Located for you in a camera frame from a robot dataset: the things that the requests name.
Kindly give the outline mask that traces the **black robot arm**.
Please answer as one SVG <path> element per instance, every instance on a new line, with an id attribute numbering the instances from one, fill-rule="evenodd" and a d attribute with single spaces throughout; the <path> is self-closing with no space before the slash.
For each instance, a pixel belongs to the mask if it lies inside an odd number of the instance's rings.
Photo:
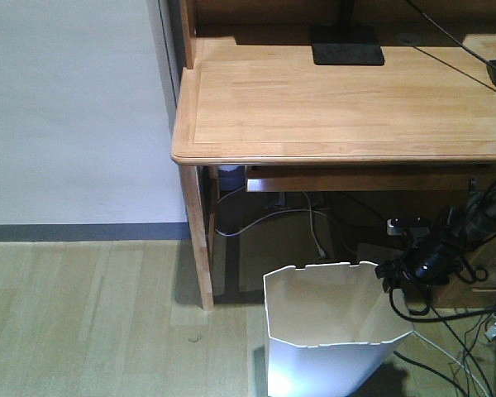
<path id="1" fill-rule="evenodd" d="M 496 179 L 487 189 L 472 192 L 466 204 L 444 207 L 435 222 L 391 218 L 387 233 L 405 237 L 408 246 L 397 258 L 376 267 L 384 292 L 399 289 L 404 280 L 424 289 L 447 285 L 452 274 L 468 285 L 483 282 L 488 271 L 473 268 L 465 255 L 496 237 Z"/>

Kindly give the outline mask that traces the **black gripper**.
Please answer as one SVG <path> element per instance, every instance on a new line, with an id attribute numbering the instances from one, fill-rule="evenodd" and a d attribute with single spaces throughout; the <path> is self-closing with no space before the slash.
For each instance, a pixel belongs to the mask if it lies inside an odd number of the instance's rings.
<path id="1" fill-rule="evenodd" d="M 400 288 L 403 280 L 424 289 L 448 285 L 451 275 L 460 269 L 456 262 L 466 250 L 463 237 L 445 231 L 417 231 L 416 235 L 412 231 L 396 231 L 389 235 L 401 239 L 405 250 L 375 268 L 384 292 Z"/>

